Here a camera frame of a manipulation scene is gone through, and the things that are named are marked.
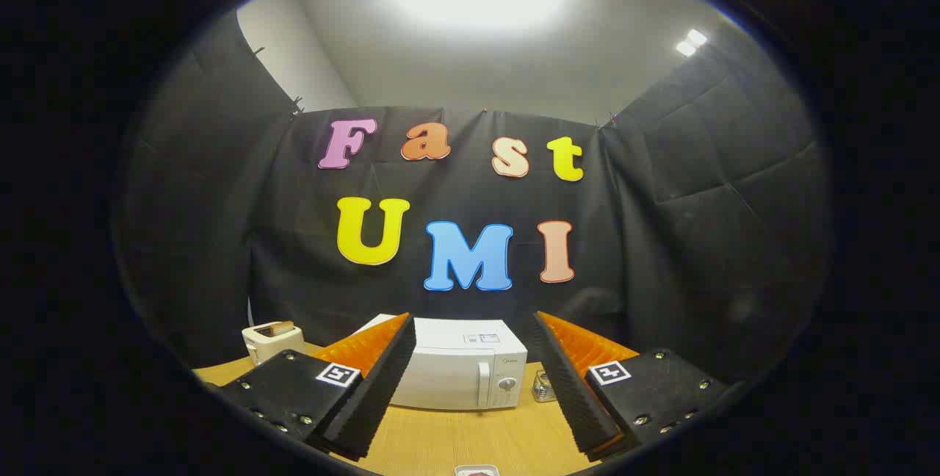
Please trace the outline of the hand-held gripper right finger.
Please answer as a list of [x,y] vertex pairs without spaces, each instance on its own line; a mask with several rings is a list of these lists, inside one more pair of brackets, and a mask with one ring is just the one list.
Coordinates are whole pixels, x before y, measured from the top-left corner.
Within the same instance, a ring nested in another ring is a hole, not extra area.
[[534,338],[579,452],[604,461],[678,435],[733,389],[677,352],[639,353],[538,311]]

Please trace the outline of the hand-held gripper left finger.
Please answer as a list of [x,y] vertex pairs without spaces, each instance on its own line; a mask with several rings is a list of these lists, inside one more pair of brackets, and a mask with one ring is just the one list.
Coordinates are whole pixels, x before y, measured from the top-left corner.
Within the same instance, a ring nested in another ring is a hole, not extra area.
[[252,422],[310,448],[367,456],[416,345],[402,313],[315,353],[285,350],[214,394]]

